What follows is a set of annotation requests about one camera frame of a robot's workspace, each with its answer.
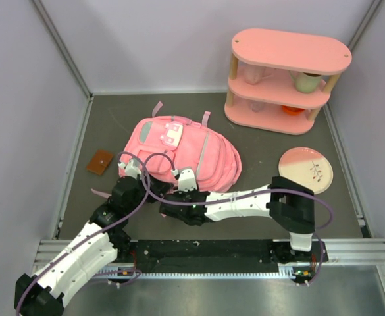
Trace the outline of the pink student backpack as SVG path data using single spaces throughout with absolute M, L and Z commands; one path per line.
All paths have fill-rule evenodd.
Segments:
M 208 127 L 211 115 L 205 111 L 200 122 L 181 116 L 158 116 L 158 102 L 152 116 L 134 128 L 124 150 L 146 164 L 157 180 L 177 185 L 172 167 L 190 168 L 201 191 L 227 192 L 242 172 L 240 155 L 222 134 Z

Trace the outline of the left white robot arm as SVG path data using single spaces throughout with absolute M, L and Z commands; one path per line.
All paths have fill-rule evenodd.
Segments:
M 62 315 L 74 295 L 104 266 L 124 261 L 131 253 L 124 226 L 144 203 L 153 203 L 173 185 L 155 178 L 119 178 L 105 202 L 88 219 L 78 235 L 53 260 L 33 275 L 16 282 L 17 315 Z

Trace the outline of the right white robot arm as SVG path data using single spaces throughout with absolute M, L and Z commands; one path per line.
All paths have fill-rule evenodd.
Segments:
M 175 191 L 159 207 L 162 215 L 190 226 L 201 226 L 232 218 L 265 217 L 289 233 L 289 253 L 302 261 L 313 252 L 315 194 L 282 176 L 253 190 L 238 192 Z

